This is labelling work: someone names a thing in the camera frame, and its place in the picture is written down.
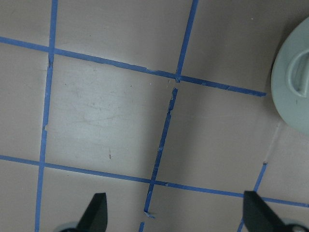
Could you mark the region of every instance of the metal part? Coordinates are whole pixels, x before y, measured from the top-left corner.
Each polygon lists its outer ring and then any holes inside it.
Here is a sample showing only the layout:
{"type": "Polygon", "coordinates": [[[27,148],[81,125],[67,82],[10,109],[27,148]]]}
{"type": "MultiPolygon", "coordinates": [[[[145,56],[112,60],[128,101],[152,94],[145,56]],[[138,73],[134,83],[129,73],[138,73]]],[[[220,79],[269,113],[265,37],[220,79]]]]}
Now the metal part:
{"type": "Polygon", "coordinates": [[[285,225],[255,191],[244,192],[243,220],[249,232],[309,232],[300,225],[285,225]]]}
{"type": "Polygon", "coordinates": [[[76,228],[61,232],[105,232],[107,228],[106,193],[96,193],[76,228]]]}

